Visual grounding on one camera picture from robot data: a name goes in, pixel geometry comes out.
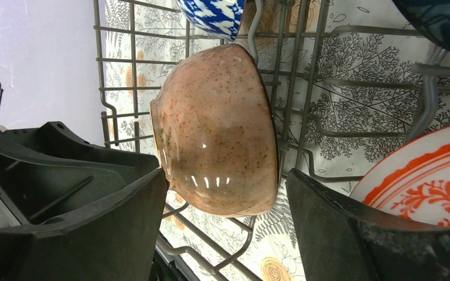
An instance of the metal wire rack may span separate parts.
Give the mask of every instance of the metal wire rack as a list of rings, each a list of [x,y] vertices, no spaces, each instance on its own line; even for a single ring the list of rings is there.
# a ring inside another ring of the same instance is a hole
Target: metal wire rack
[[[104,66],[105,62],[120,62],[120,63],[130,63],[132,68],[136,68],[136,64],[178,64],[178,62],[174,61],[154,61],[154,60],[138,60],[136,58],[136,50],[135,50],[135,37],[137,36],[151,36],[151,37],[159,37],[166,39],[175,39],[175,40],[184,40],[185,41],[185,57],[190,55],[190,46],[191,42],[196,39],[213,39],[216,40],[218,38],[214,36],[203,36],[203,35],[191,35],[191,24],[187,21],[185,27],[185,35],[184,36],[168,36],[168,35],[160,35],[156,33],[147,33],[147,32],[139,32],[135,30],[135,6],[141,5],[149,8],[160,9],[163,11],[180,13],[178,9],[167,8],[164,6],[158,6],[154,4],[149,4],[136,0],[118,0],[129,3],[129,17],[130,17],[130,29],[117,29],[111,28],[107,26],[103,26],[101,24],[101,16],[100,16],[100,3],[99,0],[94,0],[94,16],[95,16],[95,25],[94,29],[96,30],[96,43],[97,43],[97,62],[98,62],[98,70],[99,70],[99,91],[102,104],[111,110],[112,114],[108,115],[107,112],[103,111],[101,113],[101,120],[104,131],[104,144],[106,147],[110,147],[111,145],[118,146],[123,142],[135,142],[135,150],[136,152],[140,152],[139,142],[143,139],[152,138],[152,135],[141,136],[139,134],[139,124],[138,122],[134,122],[135,125],[135,137],[128,139],[120,139],[118,135],[118,118],[123,117],[134,117],[137,118],[141,115],[148,115],[149,112],[139,112],[138,109],[138,97],[136,94],[133,95],[134,99],[134,111],[130,114],[118,114],[117,108],[106,101],[106,92],[107,91],[119,91],[119,90],[132,90],[134,92],[140,90],[158,90],[160,87],[143,87],[137,85],[137,77],[136,72],[132,73],[132,87],[106,87],[105,86],[105,75],[104,75]],[[316,130],[323,136],[331,137],[331,138],[404,138],[406,141],[410,141],[424,133],[434,114],[437,110],[437,95],[439,92],[450,94],[450,87],[438,87],[437,86],[437,76],[450,76],[450,67],[441,67],[439,64],[441,60],[444,58],[445,51],[441,49],[436,49],[434,54],[431,56],[431,59],[427,64],[414,64],[412,66],[411,71],[417,74],[422,74],[424,76],[424,84],[404,84],[404,83],[387,83],[387,82],[374,82],[374,81],[357,81],[357,80],[344,80],[344,79],[335,79],[331,77],[326,77],[318,74],[316,72],[317,63],[319,59],[319,54],[321,50],[321,45],[324,38],[333,37],[339,35],[341,33],[372,33],[372,34],[380,34],[380,35],[394,35],[394,36],[420,36],[420,34],[416,30],[409,29],[394,29],[394,28],[378,28],[373,26],[357,26],[357,25],[346,25],[346,26],[338,26],[334,28],[331,32],[325,32],[326,22],[328,18],[329,11],[329,0],[321,0],[321,8],[319,10],[318,23],[316,26],[316,32],[309,33],[305,32],[303,22],[307,17],[307,4],[310,0],[301,0],[299,14],[298,14],[298,25],[296,27],[295,33],[289,32],[278,32],[278,33],[258,33],[258,26],[260,24],[260,20],[263,16],[264,11],[264,3],[263,0],[255,0],[256,5],[256,14],[254,16],[253,22],[251,24],[249,33],[247,35],[240,35],[239,39],[247,39],[249,45],[249,51],[255,61],[258,63],[258,51],[255,43],[255,39],[258,37],[267,37],[274,38],[277,40],[277,52],[275,55],[274,61],[274,69],[273,70],[261,70],[261,74],[269,74],[272,76],[271,81],[266,81],[265,84],[270,86],[271,89],[269,91],[270,94],[270,104],[272,109],[278,112],[282,112],[285,114],[285,120],[289,120],[292,115],[297,115],[302,118],[301,122],[301,135],[300,139],[303,139],[303,133],[306,131],[306,126],[308,120],[314,120],[316,122]],[[286,15],[288,12],[288,8],[290,5],[290,0],[278,0],[278,3],[281,5],[280,16],[278,19],[278,30],[285,30],[285,22]],[[102,42],[102,33],[101,32],[119,32],[126,33],[131,36],[131,59],[109,59],[103,57],[103,42]],[[280,71],[281,65],[281,52],[282,52],[282,42],[286,38],[294,38],[294,53],[292,58],[292,66],[290,71]],[[311,58],[311,66],[307,73],[297,72],[298,69],[298,59],[299,59],[299,51],[302,49],[305,39],[311,38],[314,39],[314,45],[312,47],[312,58]],[[220,40],[220,44],[225,44],[224,40]],[[278,96],[278,86],[281,84],[279,82],[279,78],[281,76],[288,77],[289,86],[287,90],[287,102],[284,107],[276,107],[275,101]],[[303,110],[294,109],[292,106],[293,96],[294,96],[294,87],[297,78],[303,78],[308,81],[308,86],[306,89],[306,98],[304,103]],[[323,80],[325,83],[338,85],[338,86],[354,86],[354,87],[368,87],[368,88],[388,88],[388,89],[404,89],[404,90],[420,90],[422,92],[419,100],[419,104],[417,107],[417,111],[415,113],[414,122],[411,126],[411,129],[408,133],[399,133],[399,132],[336,132],[336,131],[328,131],[323,128],[323,124],[319,116],[311,113],[310,111],[310,102],[313,91],[313,85],[317,81]],[[108,133],[108,122],[112,122],[114,127],[114,139],[110,140],[110,136]],[[323,177],[316,174],[316,167],[313,162],[313,152],[305,147],[304,142],[299,142],[298,145],[289,142],[288,132],[289,132],[289,122],[284,122],[282,127],[282,134],[279,138],[279,161],[280,161],[280,171],[282,173],[282,177],[285,177],[284,171],[284,162],[287,151],[294,150],[296,151],[296,162],[295,167],[297,169],[302,168],[302,161],[304,159],[308,160],[308,170],[309,175],[314,179],[317,179],[324,183],[336,183],[336,182],[344,182],[344,181],[359,181],[362,176],[345,176],[345,177]],[[187,220],[180,212],[182,212],[185,208],[188,207],[188,204],[184,204],[182,207],[174,209],[169,204],[166,204],[166,208],[169,211],[168,213],[163,215],[163,218],[174,215],[178,218],[185,226],[187,226],[191,231],[193,231],[198,237],[205,241],[211,248],[217,251],[224,260],[216,265],[210,264],[202,255],[200,255],[195,249],[184,246],[180,248],[173,248],[162,236],[160,233],[157,239],[156,247],[162,249],[166,253],[171,255],[181,255],[183,253],[188,253],[192,256],[203,268],[205,268],[214,278],[217,280],[227,280],[221,273],[220,270],[225,266],[232,264],[235,266],[240,272],[246,275],[251,280],[261,280],[257,275],[255,275],[251,270],[249,270],[246,266],[244,266],[241,262],[237,260],[239,256],[241,256],[249,247],[253,235],[254,224],[256,217],[251,217],[248,221],[248,224],[244,224],[237,219],[231,218],[229,219],[231,222],[240,227],[243,231],[247,233],[247,238],[242,246],[237,252],[229,253],[225,249],[223,249],[220,245],[214,242],[209,236],[207,236],[203,231],[198,229],[195,225],[193,225],[189,220]]]

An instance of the blue patterned cup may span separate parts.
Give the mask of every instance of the blue patterned cup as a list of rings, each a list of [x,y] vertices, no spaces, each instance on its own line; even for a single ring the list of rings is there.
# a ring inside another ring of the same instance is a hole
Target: blue patterned cup
[[[175,0],[184,16],[196,28],[234,41],[246,0]]]
[[[393,0],[422,35],[450,52],[450,0]]]

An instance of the white wall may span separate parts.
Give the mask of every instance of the white wall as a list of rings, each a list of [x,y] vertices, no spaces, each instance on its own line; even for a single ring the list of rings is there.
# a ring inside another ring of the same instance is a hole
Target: white wall
[[[93,25],[92,0],[0,0],[0,124],[62,121],[103,143]]]

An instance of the floral tablecloth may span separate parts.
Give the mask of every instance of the floral tablecloth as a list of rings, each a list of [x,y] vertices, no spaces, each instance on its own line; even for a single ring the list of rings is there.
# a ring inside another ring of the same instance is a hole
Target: floral tablecloth
[[[144,0],[155,5],[175,8],[172,0]],[[295,31],[299,0],[293,2],[288,13],[287,31]],[[320,0],[312,1],[308,6],[306,31],[314,32],[318,20]],[[279,5],[275,0],[265,0],[264,18],[260,32],[278,31],[277,20]],[[254,15],[254,8],[246,10],[242,33]],[[129,29],[129,4],[118,0],[108,0],[106,6],[107,26]],[[329,19],[326,31],[330,32],[340,25],[371,25],[388,28],[407,28],[409,24],[399,14],[390,0],[354,0],[330,1]],[[185,19],[180,13],[172,13],[144,6],[136,6],[135,27],[137,31],[151,32],[161,35],[185,35]],[[192,30],[193,34],[204,34]],[[130,59],[130,35],[108,32],[105,55],[110,58]],[[306,39],[299,57],[298,71],[307,73],[311,61],[313,39]],[[248,48],[245,40],[237,43]],[[219,44],[218,40],[193,40],[190,53],[196,53]],[[272,70],[276,52],[275,39],[257,39],[259,51],[259,68]],[[294,39],[287,38],[282,50],[282,71],[290,71],[293,58]],[[158,61],[180,61],[185,58],[185,41],[136,36],[137,59]],[[318,73],[327,77],[363,81],[386,81],[394,83],[420,83],[420,76],[410,72],[415,62],[426,61],[432,44],[421,37],[382,36],[358,33],[343,33],[328,37],[323,41],[319,59]],[[443,65],[450,66],[450,55]],[[173,69],[167,64],[138,64],[132,69],[128,63],[106,63],[107,87],[132,86],[132,72],[137,72],[138,86],[160,86]],[[272,77],[264,75],[264,81]],[[288,82],[281,76],[282,85],[278,89],[277,106],[284,107],[287,98]],[[450,78],[441,77],[440,83],[450,86]],[[306,97],[307,81],[296,80],[294,109],[302,109]],[[149,102],[158,94],[158,90],[145,90],[138,93],[140,112],[149,111]],[[410,125],[417,104],[417,91],[401,89],[340,87],[317,81],[313,88],[311,111],[320,116],[325,129],[331,131],[389,131],[404,132]],[[133,112],[132,91],[112,91],[107,93],[107,101],[115,105],[119,114]],[[450,95],[441,94],[439,111],[429,131],[443,127],[450,115]],[[139,122],[141,135],[151,135],[149,115],[138,119],[132,117],[119,118],[118,133],[121,139],[134,137],[134,121]],[[275,113],[278,132],[285,122],[281,112]],[[363,175],[378,160],[403,144],[397,138],[328,138],[318,134],[315,122],[309,121],[308,128],[300,138],[301,117],[293,115],[289,140],[292,143],[305,142],[313,151],[315,172],[320,176],[358,176]],[[114,128],[110,123],[110,136],[113,139]],[[125,142],[119,148],[135,151],[134,142]],[[141,152],[155,155],[154,140],[141,141]],[[289,151],[285,171],[294,167],[296,151]],[[304,171],[308,173],[307,161]],[[327,186],[349,194],[356,183],[335,183]],[[174,207],[181,206],[183,199],[169,191],[167,202]],[[220,246],[233,253],[240,249],[246,240],[246,233],[228,220],[208,215],[189,207],[183,215],[212,237]],[[201,253],[211,264],[217,264],[223,258],[187,229],[181,221],[169,217],[162,221],[161,232],[174,246],[190,245]],[[289,202],[282,183],[274,208],[257,218],[254,239],[249,249],[239,258],[250,270],[264,280],[306,280],[298,241],[289,210]],[[201,280],[213,279],[190,256],[183,255],[187,264]],[[221,270],[230,280],[247,280],[233,266],[228,265]]]

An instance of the glazed bowl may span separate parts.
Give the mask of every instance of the glazed bowl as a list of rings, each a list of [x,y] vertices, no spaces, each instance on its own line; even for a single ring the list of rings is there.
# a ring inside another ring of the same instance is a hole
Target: glazed bowl
[[[185,18],[202,31],[229,41],[237,37],[246,0],[175,0]]]
[[[450,127],[384,158],[350,197],[399,217],[450,227]]]
[[[272,113],[246,50],[225,44],[181,61],[151,102],[169,188],[223,217],[258,215],[277,196]]]
[[[450,52],[450,0],[393,0],[423,36]]]

